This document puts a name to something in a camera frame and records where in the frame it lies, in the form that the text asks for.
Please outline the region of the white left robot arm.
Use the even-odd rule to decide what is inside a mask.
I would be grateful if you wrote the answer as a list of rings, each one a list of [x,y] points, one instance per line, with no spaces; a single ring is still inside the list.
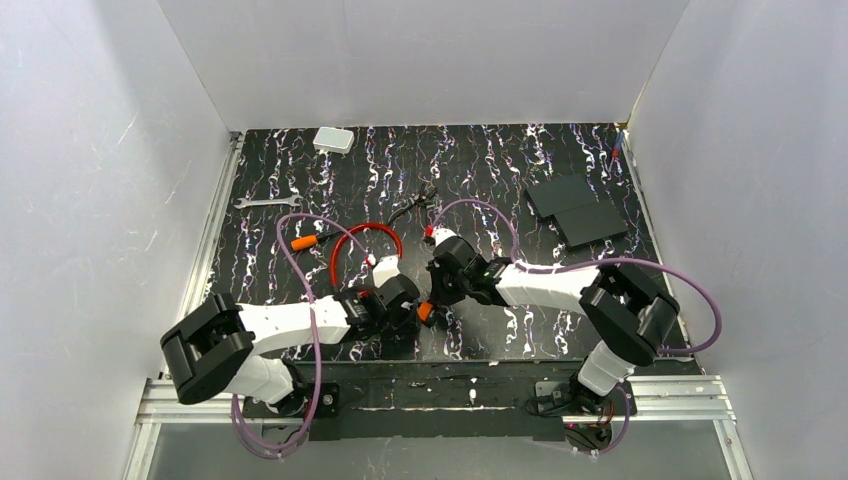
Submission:
[[[312,303],[238,304],[230,294],[213,294],[168,330],[160,346],[181,404],[230,393],[291,415],[313,386],[292,362],[271,359],[270,352],[399,333],[415,325],[419,298],[403,274]]]

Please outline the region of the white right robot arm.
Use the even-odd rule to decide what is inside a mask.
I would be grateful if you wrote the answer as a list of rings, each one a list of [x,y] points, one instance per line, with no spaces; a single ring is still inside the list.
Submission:
[[[637,259],[605,259],[551,268],[507,257],[485,259],[464,238],[438,228],[427,236],[433,257],[428,301],[449,306],[541,306],[584,315],[600,336],[565,397],[597,402],[638,367],[653,364],[680,313],[679,303],[643,272]]]

